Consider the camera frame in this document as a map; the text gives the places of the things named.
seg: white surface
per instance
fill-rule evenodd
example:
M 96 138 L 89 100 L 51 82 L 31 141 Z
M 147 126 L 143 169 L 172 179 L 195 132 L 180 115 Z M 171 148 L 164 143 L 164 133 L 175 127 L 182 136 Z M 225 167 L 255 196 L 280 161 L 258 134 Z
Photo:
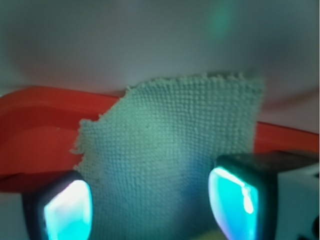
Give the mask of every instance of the white surface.
M 318 133 L 319 1 L 0 1 L 0 95 L 250 68 L 268 81 L 260 121 Z
M 28 240 L 22 196 L 0 192 L 0 239 Z
M 319 163 L 278 175 L 276 240 L 316 239 L 312 233 L 319 216 Z

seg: light lens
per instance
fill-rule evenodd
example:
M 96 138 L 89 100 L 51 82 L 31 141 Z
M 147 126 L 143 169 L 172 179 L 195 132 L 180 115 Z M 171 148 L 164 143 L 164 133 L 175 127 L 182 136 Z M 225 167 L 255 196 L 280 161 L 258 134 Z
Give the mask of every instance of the light lens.
M 93 218 L 89 185 L 75 180 L 44 207 L 49 240 L 87 240 Z
M 214 218 L 228 239 L 256 238 L 258 190 L 254 186 L 216 167 L 209 175 L 209 198 Z

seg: red plastic frame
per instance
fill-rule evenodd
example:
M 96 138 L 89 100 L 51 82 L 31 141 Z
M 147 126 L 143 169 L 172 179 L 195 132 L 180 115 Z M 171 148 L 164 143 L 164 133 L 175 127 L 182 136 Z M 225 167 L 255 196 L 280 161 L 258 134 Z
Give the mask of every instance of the red plastic frame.
M 118 97 L 31 87 L 0 98 L 0 175 L 70 170 L 81 119 L 98 120 Z M 319 135 L 258 123 L 255 152 L 301 149 L 319 153 Z

